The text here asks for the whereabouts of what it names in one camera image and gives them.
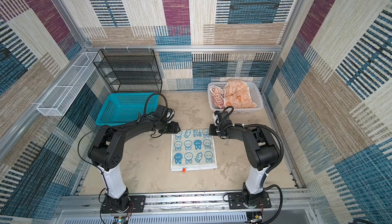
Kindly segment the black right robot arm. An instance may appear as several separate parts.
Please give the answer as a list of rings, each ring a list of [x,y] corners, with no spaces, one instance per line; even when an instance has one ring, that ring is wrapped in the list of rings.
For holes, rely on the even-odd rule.
[[[228,194],[230,208],[270,208],[271,201],[267,191],[273,186],[264,185],[269,172],[281,163],[284,156],[283,143],[278,134],[261,124],[234,124],[230,120],[230,112],[226,110],[215,111],[213,120],[209,134],[242,141],[251,165],[242,192]]]

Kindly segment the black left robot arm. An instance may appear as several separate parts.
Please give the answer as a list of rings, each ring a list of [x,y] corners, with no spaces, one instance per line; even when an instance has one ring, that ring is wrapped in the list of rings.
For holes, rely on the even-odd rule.
[[[150,131],[157,131],[160,134],[180,132],[179,124],[172,122],[174,115],[174,110],[158,105],[153,112],[139,113],[134,121],[119,126],[105,127],[97,133],[89,148],[88,158],[100,171],[106,186],[106,194],[101,207],[105,213],[125,213],[131,209],[129,191],[123,182],[119,166],[125,143]]]

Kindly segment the blue and cream towel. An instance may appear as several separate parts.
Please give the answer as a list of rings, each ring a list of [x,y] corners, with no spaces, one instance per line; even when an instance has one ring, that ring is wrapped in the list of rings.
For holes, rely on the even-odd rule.
[[[187,129],[173,134],[170,156],[172,172],[217,168],[214,138],[209,129]]]

